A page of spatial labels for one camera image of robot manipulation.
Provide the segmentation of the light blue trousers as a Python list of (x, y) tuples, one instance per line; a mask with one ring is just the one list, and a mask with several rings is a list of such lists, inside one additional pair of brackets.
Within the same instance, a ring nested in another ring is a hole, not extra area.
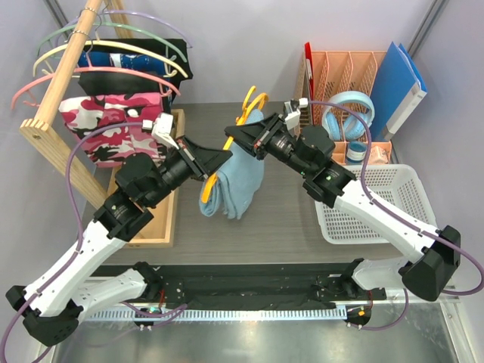
[(221, 210), (228, 219), (241, 219), (262, 186), (264, 161), (252, 157), (234, 141), (229, 150), (232, 156), (217, 170), (217, 180), (206, 203), (201, 200), (206, 182), (200, 190), (199, 207), (205, 217)]

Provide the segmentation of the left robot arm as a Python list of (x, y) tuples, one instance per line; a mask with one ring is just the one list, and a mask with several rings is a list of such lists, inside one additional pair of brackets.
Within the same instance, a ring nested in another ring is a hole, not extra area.
[(232, 155), (185, 136), (176, 144), (160, 166), (143, 153), (126, 158), (115, 175), (116, 190), (95, 212), (81, 238), (36, 281), (8, 290), (6, 298), (23, 317), (31, 337), (55, 346), (87, 317), (111, 305), (157, 299), (163, 280), (146, 262), (93, 287), (84, 288), (82, 283), (153, 219), (151, 210), (174, 190), (190, 178), (208, 179)]

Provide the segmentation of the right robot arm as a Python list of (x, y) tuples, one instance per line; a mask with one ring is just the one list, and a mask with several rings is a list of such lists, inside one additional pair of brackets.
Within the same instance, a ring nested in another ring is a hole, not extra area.
[(359, 259), (341, 280), (341, 290), (358, 299), (376, 288), (406, 288), (434, 302), (460, 264), (455, 247), (459, 233), (438, 230), (419, 221), (383, 198), (369, 196), (362, 179), (332, 159), (335, 144), (321, 126), (306, 126), (295, 137), (282, 118), (228, 126), (225, 134), (252, 157), (271, 155), (303, 178), (303, 188), (315, 201), (364, 223), (400, 253), (394, 259)]

